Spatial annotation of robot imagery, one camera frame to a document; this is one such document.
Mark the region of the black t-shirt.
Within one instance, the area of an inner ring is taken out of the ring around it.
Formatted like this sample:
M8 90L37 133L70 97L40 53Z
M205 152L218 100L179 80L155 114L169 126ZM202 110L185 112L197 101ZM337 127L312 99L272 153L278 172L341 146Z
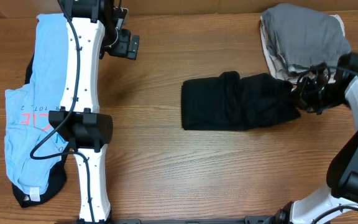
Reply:
M183 82L181 124L185 130L247 131L293 121L300 112L293 85L261 73L241 78L236 71Z

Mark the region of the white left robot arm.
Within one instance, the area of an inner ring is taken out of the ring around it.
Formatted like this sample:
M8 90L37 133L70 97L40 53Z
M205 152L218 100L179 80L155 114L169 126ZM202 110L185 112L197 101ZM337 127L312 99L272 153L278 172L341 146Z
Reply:
M81 194L77 223L111 223L105 161L113 121L100 112L99 61L105 54L135 60L140 37L123 27L129 11L112 0L59 5L68 19L67 76L60 107L49 112L48 121L76 160Z

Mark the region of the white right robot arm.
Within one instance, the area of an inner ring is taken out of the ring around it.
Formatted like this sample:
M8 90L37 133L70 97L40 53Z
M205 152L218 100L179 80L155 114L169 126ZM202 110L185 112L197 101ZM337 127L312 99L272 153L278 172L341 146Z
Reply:
M356 133L332 160L326 183L302 200L289 202L266 223L329 223L349 211L358 212L358 53L340 56L336 66L321 63L299 77L292 93L301 110L321 114L348 106Z

